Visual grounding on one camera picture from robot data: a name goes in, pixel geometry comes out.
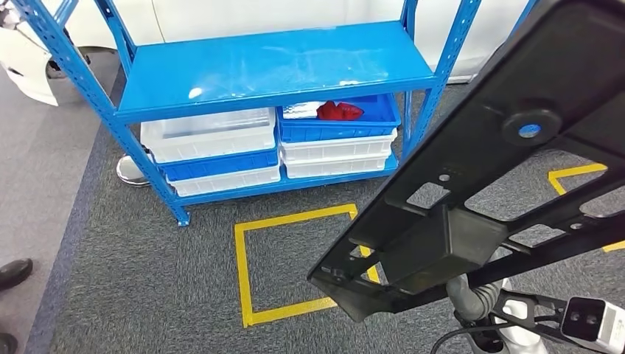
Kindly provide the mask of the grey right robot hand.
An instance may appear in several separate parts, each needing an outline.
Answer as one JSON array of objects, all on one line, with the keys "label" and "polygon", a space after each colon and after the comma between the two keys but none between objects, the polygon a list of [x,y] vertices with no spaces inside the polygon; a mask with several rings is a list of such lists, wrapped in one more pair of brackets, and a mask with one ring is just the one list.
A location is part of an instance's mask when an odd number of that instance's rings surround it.
[{"label": "grey right robot hand", "polygon": [[446,292],[460,317],[466,320],[473,320],[474,293],[468,285],[466,274],[449,280],[446,284]]}]

